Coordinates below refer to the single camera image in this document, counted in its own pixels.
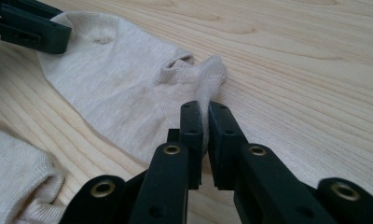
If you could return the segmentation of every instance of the wooden surface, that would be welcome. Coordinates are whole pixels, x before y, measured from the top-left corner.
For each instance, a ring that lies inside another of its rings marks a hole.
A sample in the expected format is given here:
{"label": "wooden surface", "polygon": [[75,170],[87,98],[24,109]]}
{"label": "wooden surface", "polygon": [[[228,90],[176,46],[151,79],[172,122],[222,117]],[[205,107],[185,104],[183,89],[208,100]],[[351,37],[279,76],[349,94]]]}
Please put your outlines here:
{"label": "wooden surface", "polygon": [[[373,0],[43,2],[119,15],[197,63],[221,55],[229,78],[217,101],[250,142],[271,147],[309,185],[338,176],[373,194]],[[146,168],[89,128],[49,86],[33,50],[4,42],[0,128],[56,158],[65,174],[56,203],[97,175],[129,179]],[[215,190],[204,167],[188,222],[240,222],[232,194]]]}

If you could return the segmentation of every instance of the cloth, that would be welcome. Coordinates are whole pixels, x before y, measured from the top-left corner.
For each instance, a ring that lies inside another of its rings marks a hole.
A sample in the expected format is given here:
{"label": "cloth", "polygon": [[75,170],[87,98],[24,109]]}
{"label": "cloth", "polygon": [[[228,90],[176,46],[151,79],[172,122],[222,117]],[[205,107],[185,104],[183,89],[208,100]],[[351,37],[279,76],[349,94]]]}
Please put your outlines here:
{"label": "cloth", "polygon": [[191,53],[113,15],[64,12],[52,20],[73,32],[63,55],[38,52],[44,75],[98,133],[150,162],[168,129],[179,127],[180,106],[194,100],[208,133],[209,101],[227,77],[218,56],[193,65]]}
{"label": "cloth", "polygon": [[62,182],[46,152],[0,131],[0,223],[58,222]]}

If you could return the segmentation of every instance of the sock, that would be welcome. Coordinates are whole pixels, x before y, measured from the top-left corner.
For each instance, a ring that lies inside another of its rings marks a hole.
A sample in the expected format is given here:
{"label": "sock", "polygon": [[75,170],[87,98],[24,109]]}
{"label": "sock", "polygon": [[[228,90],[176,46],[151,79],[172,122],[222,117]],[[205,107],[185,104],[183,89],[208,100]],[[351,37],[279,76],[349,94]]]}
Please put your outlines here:
{"label": "sock", "polygon": [[218,56],[193,65],[191,53],[103,13],[53,20],[73,32],[63,55],[38,53],[44,75],[102,136],[150,162],[168,129],[179,128],[180,106],[193,100],[207,135],[208,103],[227,77]]}
{"label": "sock", "polygon": [[49,155],[0,131],[0,223],[55,223],[62,174]]}

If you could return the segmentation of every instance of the black plastic bracket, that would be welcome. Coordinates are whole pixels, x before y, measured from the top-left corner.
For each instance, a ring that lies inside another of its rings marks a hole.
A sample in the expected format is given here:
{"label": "black plastic bracket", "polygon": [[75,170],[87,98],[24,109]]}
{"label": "black plastic bracket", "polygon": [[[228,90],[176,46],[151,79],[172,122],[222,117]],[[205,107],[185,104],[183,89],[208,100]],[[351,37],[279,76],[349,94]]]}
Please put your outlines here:
{"label": "black plastic bracket", "polygon": [[61,223],[117,223],[125,191],[125,181],[117,176],[95,177],[68,204]]}
{"label": "black plastic bracket", "polygon": [[186,223],[188,149],[170,142],[157,148],[129,223]]}
{"label": "black plastic bracket", "polygon": [[286,168],[268,148],[246,144],[241,148],[239,167],[244,189],[235,189],[235,204],[242,209],[245,190],[251,192],[249,203],[259,204],[259,209],[246,212],[243,223],[336,223],[306,187]]}
{"label": "black plastic bracket", "polygon": [[349,180],[323,179],[314,195],[338,223],[373,223],[373,196]]}
{"label": "black plastic bracket", "polygon": [[35,0],[2,0],[1,40],[46,53],[65,53],[71,28],[50,21],[60,13]]}
{"label": "black plastic bracket", "polygon": [[203,125],[197,101],[181,106],[178,142],[184,144],[189,152],[189,189],[198,189],[201,185],[201,161],[203,160]]}
{"label": "black plastic bracket", "polygon": [[248,141],[229,108],[215,102],[209,106],[209,132],[214,185],[218,189],[234,190],[240,148]]}

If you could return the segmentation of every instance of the brass grommet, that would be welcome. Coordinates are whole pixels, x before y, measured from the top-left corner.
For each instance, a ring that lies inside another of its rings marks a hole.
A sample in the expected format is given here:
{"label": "brass grommet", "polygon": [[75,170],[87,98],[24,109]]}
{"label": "brass grommet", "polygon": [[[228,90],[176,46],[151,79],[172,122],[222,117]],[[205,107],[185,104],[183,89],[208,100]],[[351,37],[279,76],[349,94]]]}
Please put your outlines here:
{"label": "brass grommet", "polygon": [[331,189],[340,197],[349,201],[358,201],[360,194],[352,189],[349,185],[343,183],[335,183],[331,185]]}
{"label": "brass grommet", "polygon": [[102,180],[91,188],[90,194],[95,198],[103,198],[110,195],[114,189],[115,184],[111,180]]}
{"label": "brass grommet", "polygon": [[181,148],[178,146],[167,146],[163,149],[163,152],[168,155],[175,155],[181,151]]}
{"label": "brass grommet", "polygon": [[256,156],[265,156],[266,150],[262,147],[249,147],[248,150],[251,152],[251,154]]}

